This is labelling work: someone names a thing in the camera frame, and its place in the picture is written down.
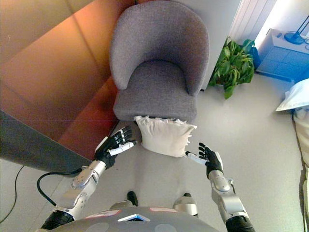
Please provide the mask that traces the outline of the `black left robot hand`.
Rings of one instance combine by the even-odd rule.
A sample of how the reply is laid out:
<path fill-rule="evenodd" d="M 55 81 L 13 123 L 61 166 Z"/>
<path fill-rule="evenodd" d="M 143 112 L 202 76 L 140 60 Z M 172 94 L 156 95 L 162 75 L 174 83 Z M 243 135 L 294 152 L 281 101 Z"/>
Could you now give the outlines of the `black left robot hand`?
<path fill-rule="evenodd" d="M 129 150 L 137 144 L 137 141 L 131 140 L 131 137 L 131 126 L 121 128 L 112 136 L 106 136 L 96 147 L 94 160 L 104 162 L 106 169 L 111 168 L 118 154 Z"/>

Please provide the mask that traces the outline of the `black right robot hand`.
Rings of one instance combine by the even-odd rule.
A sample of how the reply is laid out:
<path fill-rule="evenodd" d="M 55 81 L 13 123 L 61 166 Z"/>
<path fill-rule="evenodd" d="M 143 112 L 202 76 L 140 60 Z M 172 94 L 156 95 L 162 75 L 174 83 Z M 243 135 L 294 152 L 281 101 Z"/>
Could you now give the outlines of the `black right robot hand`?
<path fill-rule="evenodd" d="M 205 165 L 207 178 L 209 178 L 212 171 L 220 171 L 221 173 L 224 173 L 222 159 L 218 152 L 212 151 L 203 143 L 199 143 L 198 149 L 198 155 L 190 151 L 186 151 L 185 156 L 199 164 Z"/>

